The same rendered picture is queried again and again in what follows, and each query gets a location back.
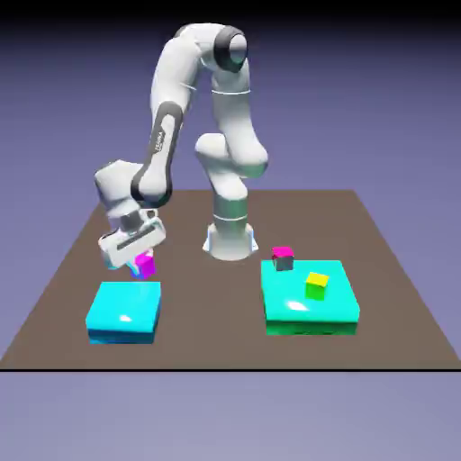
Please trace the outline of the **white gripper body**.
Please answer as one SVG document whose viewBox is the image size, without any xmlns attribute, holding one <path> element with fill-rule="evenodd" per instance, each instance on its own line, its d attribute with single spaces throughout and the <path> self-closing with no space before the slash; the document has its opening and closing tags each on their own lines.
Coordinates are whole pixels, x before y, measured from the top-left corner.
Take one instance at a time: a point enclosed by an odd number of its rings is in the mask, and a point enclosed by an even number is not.
<svg viewBox="0 0 461 461">
<path fill-rule="evenodd" d="M 103 235 L 98 240 L 104 263 L 110 269 L 118 269 L 134 261 L 166 238 L 166 230 L 162 221 L 149 221 L 133 233 L 117 229 Z"/>
</svg>

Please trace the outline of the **small magenta cube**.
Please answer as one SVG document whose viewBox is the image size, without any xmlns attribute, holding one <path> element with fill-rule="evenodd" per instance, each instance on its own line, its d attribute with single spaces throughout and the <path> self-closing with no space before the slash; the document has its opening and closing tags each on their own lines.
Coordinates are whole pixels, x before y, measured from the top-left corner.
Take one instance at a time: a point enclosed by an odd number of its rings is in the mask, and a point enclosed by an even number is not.
<svg viewBox="0 0 461 461">
<path fill-rule="evenodd" d="M 142 280 L 153 276 L 156 272 L 153 252 L 150 250 L 139 254 L 134 259 L 134 263 L 131 266 L 131 272 L 134 277 Z"/>
</svg>

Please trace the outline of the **small pink cube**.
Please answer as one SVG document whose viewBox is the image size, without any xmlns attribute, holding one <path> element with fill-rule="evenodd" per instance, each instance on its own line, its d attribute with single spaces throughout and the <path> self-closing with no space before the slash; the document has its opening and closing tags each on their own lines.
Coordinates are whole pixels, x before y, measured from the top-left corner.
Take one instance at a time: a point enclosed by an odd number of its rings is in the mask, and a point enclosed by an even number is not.
<svg viewBox="0 0 461 461">
<path fill-rule="evenodd" d="M 272 260 L 276 271 L 289 271 L 294 268 L 294 251 L 289 246 L 272 247 Z"/>
</svg>

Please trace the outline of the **small yellow cube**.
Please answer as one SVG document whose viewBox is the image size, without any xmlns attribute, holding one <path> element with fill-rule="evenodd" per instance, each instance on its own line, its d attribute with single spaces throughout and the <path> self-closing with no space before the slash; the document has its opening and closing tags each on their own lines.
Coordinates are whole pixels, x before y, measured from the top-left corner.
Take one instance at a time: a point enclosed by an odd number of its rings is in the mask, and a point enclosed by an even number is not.
<svg viewBox="0 0 461 461">
<path fill-rule="evenodd" d="M 305 297 L 317 301 L 322 301 L 326 294 L 329 276 L 311 272 L 305 284 Z"/>
</svg>

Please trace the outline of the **large cyan box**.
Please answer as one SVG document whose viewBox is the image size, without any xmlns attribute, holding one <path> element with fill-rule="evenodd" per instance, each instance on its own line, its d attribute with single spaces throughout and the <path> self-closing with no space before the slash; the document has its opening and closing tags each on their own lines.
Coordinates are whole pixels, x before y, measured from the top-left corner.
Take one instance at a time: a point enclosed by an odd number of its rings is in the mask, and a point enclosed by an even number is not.
<svg viewBox="0 0 461 461">
<path fill-rule="evenodd" d="M 91 344 L 152 344 L 160 282 L 102 282 L 86 316 Z"/>
</svg>

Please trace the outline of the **large turquoise box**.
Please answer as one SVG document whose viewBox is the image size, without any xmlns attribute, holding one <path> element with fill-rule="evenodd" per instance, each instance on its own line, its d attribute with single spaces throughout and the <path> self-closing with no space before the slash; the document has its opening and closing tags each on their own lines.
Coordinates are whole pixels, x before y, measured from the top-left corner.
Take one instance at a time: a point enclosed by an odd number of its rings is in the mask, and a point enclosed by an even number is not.
<svg viewBox="0 0 461 461">
<path fill-rule="evenodd" d="M 307 280 L 311 273 L 328 277 L 312 296 Z M 353 335 L 360 308 L 346 271 L 339 260 L 299 260 L 294 268 L 278 271 L 270 260 L 261 262 L 268 335 Z"/>
</svg>

